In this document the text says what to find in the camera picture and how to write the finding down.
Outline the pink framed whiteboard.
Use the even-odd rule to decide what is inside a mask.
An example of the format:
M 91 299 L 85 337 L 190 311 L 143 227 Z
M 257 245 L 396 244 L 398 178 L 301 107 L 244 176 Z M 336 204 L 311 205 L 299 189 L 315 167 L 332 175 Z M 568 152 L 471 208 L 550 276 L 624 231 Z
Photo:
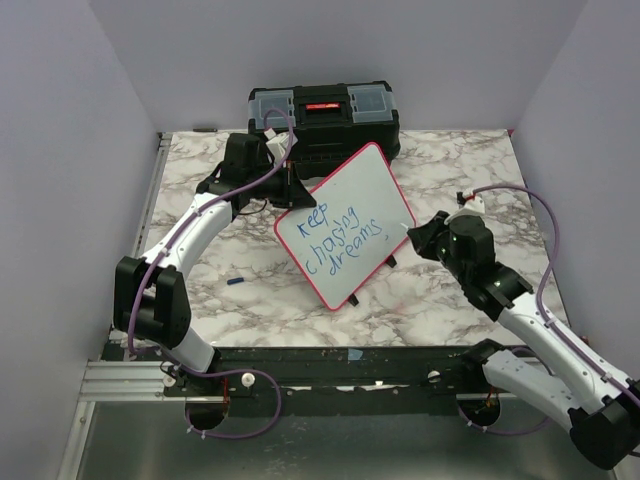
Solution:
M 311 191 L 314 208 L 287 211 L 274 232 L 331 311 L 340 309 L 407 241 L 416 219 L 380 147 L 362 147 Z

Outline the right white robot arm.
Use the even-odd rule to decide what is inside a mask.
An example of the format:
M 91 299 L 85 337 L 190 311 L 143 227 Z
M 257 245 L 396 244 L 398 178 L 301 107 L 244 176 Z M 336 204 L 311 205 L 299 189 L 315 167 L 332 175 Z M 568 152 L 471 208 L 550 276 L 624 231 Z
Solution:
M 422 258 L 437 261 L 469 303 L 515 334 L 548 366 L 526 365 L 504 347 L 460 367 L 469 390 L 506 390 L 568 432 L 591 464 L 611 470 L 639 446 L 639 382 L 564 325 L 514 269 L 496 259 L 494 237 L 473 215 L 438 212 L 407 236 Z

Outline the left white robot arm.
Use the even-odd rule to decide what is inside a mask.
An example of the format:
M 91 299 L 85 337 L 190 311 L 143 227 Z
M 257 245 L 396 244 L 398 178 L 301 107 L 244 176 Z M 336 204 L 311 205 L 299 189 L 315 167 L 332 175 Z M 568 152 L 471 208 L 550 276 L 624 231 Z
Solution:
M 188 209 L 169 232 L 142 256 L 123 257 L 115 270 L 113 326 L 188 370 L 187 382 L 201 395 L 222 380 L 215 348 L 191 326 L 186 280 L 214 238 L 253 200 L 275 208 L 305 209 L 316 201 L 296 176 L 289 156 L 297 142 L 287 132 L 232 133 L 223 160 L 196 187 Z

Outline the black plastic toolbox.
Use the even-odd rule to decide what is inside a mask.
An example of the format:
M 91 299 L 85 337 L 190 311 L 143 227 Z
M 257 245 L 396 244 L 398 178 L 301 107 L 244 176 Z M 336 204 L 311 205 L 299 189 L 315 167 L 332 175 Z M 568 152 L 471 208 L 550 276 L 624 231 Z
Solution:
M 385 81 L 255 88 L 248 98 L 248 131 L 277 132 L 291 124 L 290 158 L 300 179 L 324 178 L 374 142 L 387 161 L 400 152 L 399 112 Z

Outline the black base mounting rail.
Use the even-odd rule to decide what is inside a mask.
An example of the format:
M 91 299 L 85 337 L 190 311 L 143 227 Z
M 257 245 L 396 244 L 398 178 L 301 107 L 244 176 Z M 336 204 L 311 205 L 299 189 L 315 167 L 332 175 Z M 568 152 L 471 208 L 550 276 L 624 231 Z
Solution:
M 511 395 L 484 379 L 479 360 L 497 344 L 479 347 L 244 347 L 224 348 L 204 379 L 169 367 L 168 397 L 197 412 L 225 407 L 234 417 L 452 415 L 497 421 Z

